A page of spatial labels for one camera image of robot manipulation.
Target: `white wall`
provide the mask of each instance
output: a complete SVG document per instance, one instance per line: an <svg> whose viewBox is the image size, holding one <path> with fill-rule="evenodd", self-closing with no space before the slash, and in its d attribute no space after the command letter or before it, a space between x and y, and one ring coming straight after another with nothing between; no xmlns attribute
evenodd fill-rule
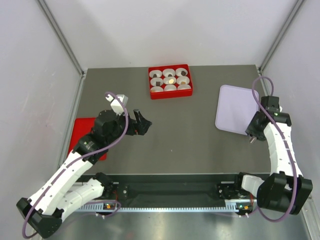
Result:
<svg viewBox="0 0 320 240"><path fill-rule="evenodd" d="M259 66L295 0L47 1L83 68Z"/></svg>
<svg viewBox="0 0 320 240"><path fill-rule="evenodd" d="M36 1L0 7L0 239L22 239L21 197L57 169L80 80Z"/></svg>
<svg viewBox="0 0 320 240"><path fill-rule="evenodd" d="M313 181L320 213L320 1L308 0L289 29L264 75L292 120L292 140L299 168Z"/></svg>

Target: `red mat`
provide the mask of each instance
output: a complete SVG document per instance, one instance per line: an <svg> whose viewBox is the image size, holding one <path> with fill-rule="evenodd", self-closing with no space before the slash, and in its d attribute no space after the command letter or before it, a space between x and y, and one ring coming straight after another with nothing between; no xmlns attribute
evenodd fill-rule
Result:
<svg viewBox="0 0 320 240"><path fill-rule="evenodd" d="M95 124L95 119L96 119L95 117L86 117L86 118L77 118L74 121L68 153L70 153L71 150L76 146L80 138L90 133L91 128ZM103 161L103 160L106 160L106 158L107 158L107 154L103 155L99 160Z"/></svg>

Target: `red box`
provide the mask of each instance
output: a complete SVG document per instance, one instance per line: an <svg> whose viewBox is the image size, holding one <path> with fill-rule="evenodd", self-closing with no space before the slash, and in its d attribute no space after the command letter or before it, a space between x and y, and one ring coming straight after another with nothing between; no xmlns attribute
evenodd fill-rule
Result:
<svg viewBox="0 0 320 240"><path fill-rule="evenodd" d="M85 117L85 118L77 118L74 121L74 126L72 130L70 145L69 145L69 152L76 146L80 138L84 135L91 132L91 128L95 125L95 117ZM100 161L106 160L107 154L104 154L100 157Z"/></svg>
<svg viewBox="0 0 320 240"><path fill-rule="evenodd" d="M173 70L177 70L179 68L184 68L188 71L188 74L186 75L186 77L188 77L190 79L189 85L191 87L191 89L183 89L183 90L174 90L174 91L162 91L162 92L151 92L151 88L153 87L150 84L150 81L152 79L152 77L149 76L150 72L153 70L160 70L161 72L165 69L173 69ZM187 64L179 64L179 65L169 65L169 66L153 66L153 67L149 67L148 69L148 79L149 79L149 91L150 91L150 97L151 99L155 100L155 99L170 99L170 98L178 98L178 97L188 97L191 96L193 91L194 91L194 87L192 84L192 79L191 79L191 75L190 75L190 70L189 70L189 66Z"/></svg>

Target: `robotic arm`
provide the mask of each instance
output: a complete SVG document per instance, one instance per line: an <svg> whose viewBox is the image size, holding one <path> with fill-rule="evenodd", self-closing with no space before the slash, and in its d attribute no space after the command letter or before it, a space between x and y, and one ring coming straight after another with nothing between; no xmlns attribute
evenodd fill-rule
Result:
<svg viewBox="0 0 320 240"><path fill-rule="evenodd" d="M125 106L128 98L117 95ZM99 113L91 131L83 136L69 153L67 159L58 171L29 198L21 198L16 204L21 215L43 237L48 238L61 226L62 222L75 210L87 202L101 196L108 198L113 191L113 182L103 173L97 173L85 185L67 193L77 179L90 169L108 150L84 157L97 150L109 146L124 132L126 119L121 104L108 95L112 110ZM139 110L134 110L135 120L128 116L126 135L144 135L151 122L146 120Z"/></svg>
<svg viewBox="0 0 320 240"><path fill-rule="evenodd" d="M297 175L297 192L294 205L290 214L297 215L305 204L313 189L312 181L305 179L300 171L293 145L291 142L291 120L287 113L281 112L279 98L276 96L264 96L261 105L275 120L285 136L286 143L279 134L275 125L269 120L264 112L257 111L246 129L250 136L250 142L258 139L267 140L270 160L270 176L263 181L260 177L240 173L238 175L238 188L246 190L254 195L260 208L278 212L286 212L293 196L294 174L288 152L291 153Z"/></svg>

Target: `white cup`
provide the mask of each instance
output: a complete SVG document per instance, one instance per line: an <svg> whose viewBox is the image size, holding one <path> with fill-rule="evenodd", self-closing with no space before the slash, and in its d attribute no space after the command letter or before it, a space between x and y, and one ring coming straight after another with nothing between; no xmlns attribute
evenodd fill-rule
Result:
<svg viewBox="0 0 320 240"><path fill-rule="evenodd" d="M163 79L164 84L175 84L177 79L174 76L167 76Z"/></svg>
<svg viewBox="0 0 320 240"><path fill-rule="evenodd" d="M181 84L177 88L178 90L185 90L185 89L191 89L191 86L188 84Z"/></svg>
<svg viewBox="0 0 320 240"><path fill-rule="evenodd" d="M162 84L164 84L164 81L162 80L162 78L160 78L160 77L154 77L154 78L152 78L151 80L150 80L150 84L152 85L152 86L161 86Z"/></svg>
<svg viewBox="0 0 320 240"><path fill-rule="evenodd" d="M160 86L153 86L151 89L150 89L150 92L151 93L159 93L159 92L163 92L164 89Z"/></svg>
<svg viewBox="0 0 320 240"><path fill-rule="evenodd" d="M190 83L190 79L187 76L180 76L176 79L176 83L177 84L189 84Z"/></svg>
<svg viewBox="0 0 320 240"><path fill-rule="evenodd" d="M153 70L149 73L150 78L160 78L162 76L162 71L160 70Z"/></svg>
<svg viewBox="0 0 320 240"><path fill-rule="evenodd" d="M175 70L175 74L178 77L183 77L183 76L187 76L188 75L188 71L182 67L178 68L177 70Z"/></svg>
<svg viewBox="0 0 320 240"><path fill-rule="evenodd" d="M167 68L163 70L163 76L165 77L174 77L176 75L176 71L173 70L172 68Z"/></svg>
<svg viewBox="0 0 320 240"><path fill-rule="evenodd" d="M164 87L164 91L168 92L168 91L175 91L177 90L177 87L175 85L169 84L167 86Z"/></svg>

